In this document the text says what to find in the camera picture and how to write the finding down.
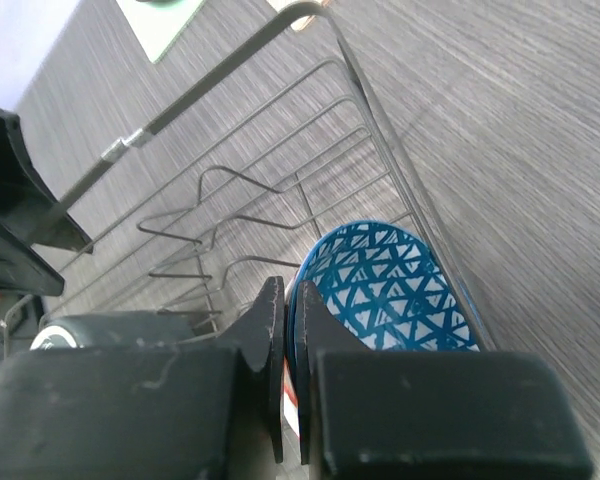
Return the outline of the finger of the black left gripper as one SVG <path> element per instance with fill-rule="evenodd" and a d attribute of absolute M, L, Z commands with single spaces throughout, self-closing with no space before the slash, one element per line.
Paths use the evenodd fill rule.
<path fill-rule="evenodd" d="M 0 293 L 59 296 L 64 278 L 0 224 Z"/>
<path fill-rule="evenodd" d="M 0 223 L 29 244 L 91 253 L 91 238 L 68 214 L 30 237 L 57 202 L 31 161 L 20 117 L 0 108 Z"/>

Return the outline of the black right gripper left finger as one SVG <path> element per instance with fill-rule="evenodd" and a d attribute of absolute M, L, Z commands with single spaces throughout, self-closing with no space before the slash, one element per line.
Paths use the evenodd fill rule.
<path fill-rule="evenodd" d="M 221 334 L 34 349 L 0 366 L 0 479 L 272 479 L 285 299 L 268 278 Z"/>

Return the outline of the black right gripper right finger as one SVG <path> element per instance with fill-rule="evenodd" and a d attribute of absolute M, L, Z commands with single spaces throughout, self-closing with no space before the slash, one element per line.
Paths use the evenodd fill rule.
<path fill-rule="evenodd" d="M 516 352 L 375 351 L 301 282 L 301 461 L 313 479 L 589 479 L 557 375 Z"/>

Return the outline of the white bowl red diamond pattern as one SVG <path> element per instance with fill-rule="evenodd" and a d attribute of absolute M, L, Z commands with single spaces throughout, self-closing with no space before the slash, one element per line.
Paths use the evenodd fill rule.
<path fill-rule="evenodd" d="M 429 246 L 399 226 L 375 220 L 341 225 L 311 248 L 287 286 L 287 348 L 283 412 L 300 430 L 296 383 L 297 291 L 308 280 L 329 312 L 373 350 L 478 351 Z"/>

